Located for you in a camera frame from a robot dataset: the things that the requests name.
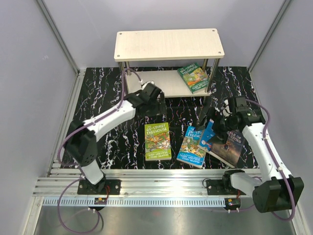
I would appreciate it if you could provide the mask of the blue thin children's book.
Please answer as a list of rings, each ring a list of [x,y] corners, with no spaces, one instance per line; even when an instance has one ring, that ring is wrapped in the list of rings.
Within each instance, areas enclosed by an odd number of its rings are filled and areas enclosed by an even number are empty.
[[[202,149],[207,153],[211,150],[211,147],[213,145],[212,142],[210,142],[209,140],[215,136],[215,133],[212,129],[213,124],[214,122],[212,120],[208,122],[206,129],[202,132],[198,144],[198,148]]]

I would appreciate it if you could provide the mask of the blue 26-Storey Treehouse book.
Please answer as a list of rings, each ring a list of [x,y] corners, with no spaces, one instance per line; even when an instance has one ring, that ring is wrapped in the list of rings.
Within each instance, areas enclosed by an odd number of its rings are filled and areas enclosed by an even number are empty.
[[[188,126],[176,157],[177,161],[202,168],[206,152],[198,147],[201,134],[202,131],[195,131],[194,127]]]

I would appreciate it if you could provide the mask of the light green 65-Storey Treehouse book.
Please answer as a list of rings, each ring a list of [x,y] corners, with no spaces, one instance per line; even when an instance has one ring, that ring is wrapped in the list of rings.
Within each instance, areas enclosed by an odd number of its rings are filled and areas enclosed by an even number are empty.
[[[172,158],[169,124],[145,124],[145,160],[162,161]]]

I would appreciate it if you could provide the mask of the dark Tale of Two Cities book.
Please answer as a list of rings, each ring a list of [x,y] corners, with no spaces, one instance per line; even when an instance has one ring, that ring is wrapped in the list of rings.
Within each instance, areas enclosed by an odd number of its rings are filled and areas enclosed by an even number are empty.
[[[225,163],[231,168],[236,168],[245,138],[239,131],[229,131],[225,144],[214,143],[209,154]]]

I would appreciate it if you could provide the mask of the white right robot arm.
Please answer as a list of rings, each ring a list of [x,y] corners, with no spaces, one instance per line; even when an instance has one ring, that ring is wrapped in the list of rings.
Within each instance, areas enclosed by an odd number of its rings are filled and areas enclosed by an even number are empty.
[[[222,176],[222,190],[226,194],[233,194],[237,190],[243,192],[253,200],[258,212],[289,210],[290,221],[296,212],[296,205],[304,189],[304,182],[300,177],[294,177],[283,164],[270,136],[268,125],[270,115],[264,116],[266,108],[254,102],[258,109],[249,108],[251,101],[245,96],[232,96],[227,99],[228,115],[213,107],[205,97],[203,106],[198,110],[199,121],[196,130],[203,130],[213,121],[214,136],[211,143],[225,144],[230,131],[239,131],[248,142],[261,171],[261,179],[249,176],[243,170],[233,169],[225,171]]]

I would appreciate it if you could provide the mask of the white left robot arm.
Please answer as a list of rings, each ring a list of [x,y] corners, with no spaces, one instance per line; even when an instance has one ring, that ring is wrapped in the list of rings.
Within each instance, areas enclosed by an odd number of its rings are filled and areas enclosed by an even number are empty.
[[[106,188],[105,173],[96,160],[97,142],[110,130],[134,117],[163,115],[165,112],[164,92],[149,81],[138,91],[123,96],[118,104],[98,116],[71,123],[73,131],[66,137],[63,148],[78,164],[92,193],[101,194]]]

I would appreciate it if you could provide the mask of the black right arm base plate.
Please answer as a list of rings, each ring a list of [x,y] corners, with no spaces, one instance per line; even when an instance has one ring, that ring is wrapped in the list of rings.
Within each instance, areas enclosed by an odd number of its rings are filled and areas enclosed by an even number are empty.
[[[253,192],[251,188],[242,191],[232,186],[225,186],[222,179],[205,178],[202,181],[202,186],[205,187],[207,195],[209,196],[237,196],[246,195],[246,193],[248,193],[251,197]]]

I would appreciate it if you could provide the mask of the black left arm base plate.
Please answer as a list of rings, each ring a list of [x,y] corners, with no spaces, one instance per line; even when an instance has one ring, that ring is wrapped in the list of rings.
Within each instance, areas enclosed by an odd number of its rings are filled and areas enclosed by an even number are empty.
[[[93,185],[88,180],[84,179],[79,182],[78,195],[119,195],[121,189],[121,180],[106,179]]]

